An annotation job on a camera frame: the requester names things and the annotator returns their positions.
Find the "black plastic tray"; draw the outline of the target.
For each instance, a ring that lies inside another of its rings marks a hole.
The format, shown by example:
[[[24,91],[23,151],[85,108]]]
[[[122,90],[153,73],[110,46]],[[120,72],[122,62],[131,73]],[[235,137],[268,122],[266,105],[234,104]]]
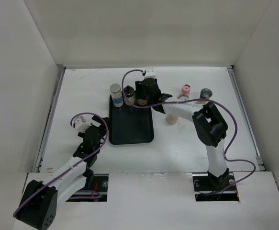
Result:
[[[109,119],[109,142],[113,145],[143,144],[154,140],[150,108],[139,109],[127,105],[115,107],[109,97]]]

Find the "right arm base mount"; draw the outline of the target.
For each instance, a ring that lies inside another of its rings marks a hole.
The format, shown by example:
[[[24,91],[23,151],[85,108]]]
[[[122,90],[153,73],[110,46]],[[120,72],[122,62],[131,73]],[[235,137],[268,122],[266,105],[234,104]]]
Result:
[[[219,178],[207,172],[195,173],[192,179],[197,202],[239,201],[235,177],[229,169]]]

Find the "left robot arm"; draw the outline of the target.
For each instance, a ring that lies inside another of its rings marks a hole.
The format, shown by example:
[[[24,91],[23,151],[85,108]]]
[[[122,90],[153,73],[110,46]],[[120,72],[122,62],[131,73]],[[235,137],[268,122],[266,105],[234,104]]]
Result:
[[[88,124],[74,116],[71,125],[83,139],[77,150],[59,170],[46,179],[30,181],[23,193],[13,217],[36,230],[46,230],[54,222],[60,204],[73,199],[78,190],[88,191],[93,187],[91,166],[97,160],[100,149],[106,143],[110,130],[110,119],[92,114],[98,126]]]

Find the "yellow cap spice bottle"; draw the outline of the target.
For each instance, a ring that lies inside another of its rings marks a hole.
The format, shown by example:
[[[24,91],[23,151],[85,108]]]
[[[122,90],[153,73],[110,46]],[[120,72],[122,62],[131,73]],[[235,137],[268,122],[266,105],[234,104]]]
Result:
[[[171,125],[176,124],[178,119],[179,119],[179,117],[177,115],[167,115],[166,116],[166,121]]]

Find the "silver cap blue label bottle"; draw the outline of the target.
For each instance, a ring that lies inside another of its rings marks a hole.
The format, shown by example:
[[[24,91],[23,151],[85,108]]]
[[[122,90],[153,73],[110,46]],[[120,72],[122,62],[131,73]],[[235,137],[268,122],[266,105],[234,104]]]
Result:
[[[115,107],[123,106],[123,95],[119,84],[114,83],[110,86],[112,103]]]

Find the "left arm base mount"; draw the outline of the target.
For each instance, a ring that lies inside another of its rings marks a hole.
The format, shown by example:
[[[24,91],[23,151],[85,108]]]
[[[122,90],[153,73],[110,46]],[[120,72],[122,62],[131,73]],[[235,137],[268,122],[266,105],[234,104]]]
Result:
[[[89,169],[83,174],[86,182],[67,202],[106,202],[109,188],[109,174],[95,174]]]

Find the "grey clear cap spice bottle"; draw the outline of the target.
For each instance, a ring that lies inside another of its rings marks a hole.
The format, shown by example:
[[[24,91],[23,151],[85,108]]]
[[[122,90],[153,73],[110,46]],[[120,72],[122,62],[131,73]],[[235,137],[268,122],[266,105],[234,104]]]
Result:
[[[199,100],[196,103],[197,104],[206,104],[208,101],[205,101],[204,99],[210,99],[212,97],[212,91],[208,88],[203,88],[200,91],[200,99],[203,99],[203,101]]]

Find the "pink cap spice bottle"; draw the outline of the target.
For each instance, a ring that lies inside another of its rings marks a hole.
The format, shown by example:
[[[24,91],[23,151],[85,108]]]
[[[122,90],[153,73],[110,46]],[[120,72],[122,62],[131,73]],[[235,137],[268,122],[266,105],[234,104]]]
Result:
[[[180,100],[187,100],[187,99],[189,99],[190,90],[191,90],[190,85],[184,84],[182,86],[181,91],[180,91],[180,93],[179,93],[177,98],[180,99]]]

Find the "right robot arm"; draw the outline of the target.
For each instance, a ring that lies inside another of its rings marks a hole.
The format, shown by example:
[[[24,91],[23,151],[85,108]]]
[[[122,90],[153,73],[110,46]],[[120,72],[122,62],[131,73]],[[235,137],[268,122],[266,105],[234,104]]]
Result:
[[[135,82],[135,95],[147,101],[157,112],[176,115],[191,121],[199,140],[205,145],[208,156],[208,184],[212,189],[220,189],[225,185],[229,169],[224,159],[224,139],[228,124],[222,117],[216,105],[186,103],[162,93],[157,79],[146,78]]]

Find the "black cap spice bottle front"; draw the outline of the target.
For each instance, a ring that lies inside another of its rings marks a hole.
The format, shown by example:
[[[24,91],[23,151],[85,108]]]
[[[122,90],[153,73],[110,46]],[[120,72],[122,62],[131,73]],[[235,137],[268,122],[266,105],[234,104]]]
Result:
[[[124,102],[127,106],[131,106],[135,103],[135,91],[132,86],[127,85],[124,87],[123,92],[125,94],[124,96]]]

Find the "black cap spice bottle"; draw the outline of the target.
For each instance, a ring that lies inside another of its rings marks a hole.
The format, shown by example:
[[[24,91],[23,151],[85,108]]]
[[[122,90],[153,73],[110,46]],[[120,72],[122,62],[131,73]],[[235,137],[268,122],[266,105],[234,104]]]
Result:
[[[124,102],[127,106],[131,106],[135,103],[135,91],[132,86],[127,85],[124,87],[123,92],[125,94],[124,96]]]
[[[139,106],[145,106],[145,105],[147,105],[147,100],[146,100],[146,99],[137,99],[136,101],[137,101],[137,104],[138,104]]]

